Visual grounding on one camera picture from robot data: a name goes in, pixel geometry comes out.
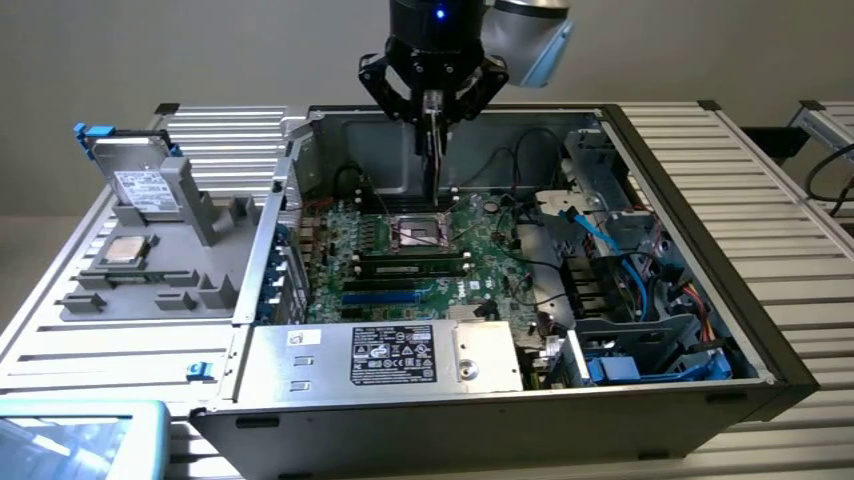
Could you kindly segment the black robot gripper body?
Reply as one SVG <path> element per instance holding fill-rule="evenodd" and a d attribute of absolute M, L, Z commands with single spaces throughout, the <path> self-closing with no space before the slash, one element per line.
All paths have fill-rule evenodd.
<path fill-rule="evenodd" d="M 386 57 L 415 92 L 458 92 L 485 51 L 481 1 L 391 1 Z"/>

